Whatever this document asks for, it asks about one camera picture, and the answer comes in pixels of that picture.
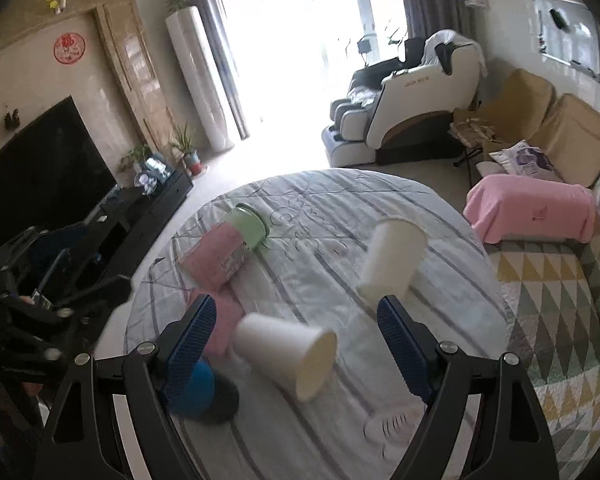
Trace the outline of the blue black metal tumbler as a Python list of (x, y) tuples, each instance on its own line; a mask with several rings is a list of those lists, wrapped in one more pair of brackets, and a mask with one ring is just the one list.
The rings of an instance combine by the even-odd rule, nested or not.
[(238, 408), (239, 391), (234, 382), (200, 360), (168, 410), (205, 425), (221, 425), (233, 419)]

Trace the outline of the glass jar pink green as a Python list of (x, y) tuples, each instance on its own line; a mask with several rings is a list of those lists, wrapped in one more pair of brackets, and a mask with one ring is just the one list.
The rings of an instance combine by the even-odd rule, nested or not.
[(262, 214), (253, 206), (238, 203), (178, 259), (178, 264), (201, 288), (217, 292), (268, 234), (270, 227)]

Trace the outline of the white paper cup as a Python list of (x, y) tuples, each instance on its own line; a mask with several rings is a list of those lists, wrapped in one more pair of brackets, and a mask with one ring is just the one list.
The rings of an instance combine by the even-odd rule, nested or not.
[(427, 247), (426, 232), (414, 222), (388, 218), (378, 223), (355, 286), (368, 310), (376, 312), (385, 296), (406, 297)]
[(332, 374), (338, 336), (326, 328), (249, 313), (236, 325), (232, 347), (298, 402), (309, 402)]

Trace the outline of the clear cup pink label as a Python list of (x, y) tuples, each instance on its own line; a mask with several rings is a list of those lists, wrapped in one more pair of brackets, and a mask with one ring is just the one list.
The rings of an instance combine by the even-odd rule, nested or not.
[(194, 288), (189, 293), (188, 301), (193, 302), (199, 295), (210, 295), (216, 309), (215, 326), (202, 354), (206, 358), (222, 358), (230, 348), (234, 329), (244, 317), (245, 310), (228, 285), (223, 286), (218, 292)]

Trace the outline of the black tv cabinet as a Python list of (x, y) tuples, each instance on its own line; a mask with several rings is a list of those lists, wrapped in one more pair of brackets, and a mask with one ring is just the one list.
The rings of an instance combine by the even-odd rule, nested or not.
[(132, 276), (192, 188), (178, 169), (149, 195), (124, 188), (103, 203), (76, 248), (76, 281), (91, 285), (118, 274)]

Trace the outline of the striped grey quilt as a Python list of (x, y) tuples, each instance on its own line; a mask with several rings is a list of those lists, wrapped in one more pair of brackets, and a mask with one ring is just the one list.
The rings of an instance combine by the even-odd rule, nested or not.
[(507, 346), (513, 310), (469, 223), (428, 186), (375, 171), (329, 169), (236, 188), (195, 212), (163, 247), (138, 286), (125, 331), (134, 348), (155, 339), (187, 308), (194, 281), (178, 262), (238, 204), (270, 232), (233, 276), (225, 296), (246, 312), (333, 330), (334, 370), (308, 403), (234, 356), (215, 361), (240, 395), (233, 420), (175, 423), (206, 479), (387, 479), (422, 419), (372, 312), (355, 287), (376, 224), (417, 224), (428, 248), (403, 305), (440, 340), (472, 356)]

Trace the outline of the black television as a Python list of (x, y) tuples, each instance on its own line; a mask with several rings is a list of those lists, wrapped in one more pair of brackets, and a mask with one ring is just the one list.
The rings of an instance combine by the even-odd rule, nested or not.
[(86, 220), (116, 185), (68, 96), (0, 149), (0, 246)]

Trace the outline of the triangle pattern quilt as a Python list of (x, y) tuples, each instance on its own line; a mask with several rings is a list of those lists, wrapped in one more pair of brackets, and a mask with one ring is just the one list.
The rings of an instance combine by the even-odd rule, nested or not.
[(524, 363), (552, 435), (560, 478), (600, 451), (600, 177), (594, 232), (577, 242), (486, 248), (515, 318), (509, 351)]

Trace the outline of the small green plant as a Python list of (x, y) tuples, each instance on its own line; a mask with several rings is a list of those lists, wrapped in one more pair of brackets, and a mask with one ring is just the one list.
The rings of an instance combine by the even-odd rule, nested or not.
[(151, 154), (152, 151), (148, 144), (134, 146), (134, 148), (131, 148), (120, 158), (120, 162), (118, 163), (118, 171), (125, 172), (142, 169), (145, 160), (148, 159)]

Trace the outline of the pink blanket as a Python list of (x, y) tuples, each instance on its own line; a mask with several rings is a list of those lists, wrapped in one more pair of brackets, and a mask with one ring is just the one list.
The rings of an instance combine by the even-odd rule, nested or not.
[(587, 243), (597, 211), (581, 185), (490, 174), (469, 191), (463, 214), (486, 244), (517, 237)]

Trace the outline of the potted plant red pot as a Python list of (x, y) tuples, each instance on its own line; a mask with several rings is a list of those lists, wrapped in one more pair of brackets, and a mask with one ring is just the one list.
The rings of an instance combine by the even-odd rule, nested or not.
[(202, 163), (192, 135), (188, 131), (188, 123), (174, 127), (172, 148), (180, 154), (181, 161), (192, 177), (199, 177), (206, 171)]

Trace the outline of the folding stool with cloth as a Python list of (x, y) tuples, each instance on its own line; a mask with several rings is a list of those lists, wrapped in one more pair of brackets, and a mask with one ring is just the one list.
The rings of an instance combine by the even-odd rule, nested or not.
[(454, 110), (449, 134), (464, 146), (463, 156), (454, 162), (464, 165), (483, 151), (483, 145), (495, 140), (493, 127), (473, 110)]

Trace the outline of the wooden door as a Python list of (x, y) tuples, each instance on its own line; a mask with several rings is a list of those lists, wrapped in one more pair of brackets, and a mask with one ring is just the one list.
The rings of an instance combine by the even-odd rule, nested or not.
[(174, 162), (174, 117), (146, 44), (137, 4), (134, 0), (104, 3), (94, 12), (100, 39), (140, 138)]

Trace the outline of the white standing air conditioner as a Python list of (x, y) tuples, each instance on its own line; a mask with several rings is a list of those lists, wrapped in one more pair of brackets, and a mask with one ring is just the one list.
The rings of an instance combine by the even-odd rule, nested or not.
[(172, 13), (166, 28), (212, 150), (231, 150), (239, 133), (198, 8)]

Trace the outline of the photo frame on cabinet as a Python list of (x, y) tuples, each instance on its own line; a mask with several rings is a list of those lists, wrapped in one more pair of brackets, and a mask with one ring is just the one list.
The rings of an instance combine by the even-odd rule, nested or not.
[(159, 154), (153, 154), (140, 163), (140, 169), (137, 170), (134, 177), (134, 185), (148, 196), (154, 194), (160, 186), (165, 185), (173, 173), (174, 169), (168, 162)]

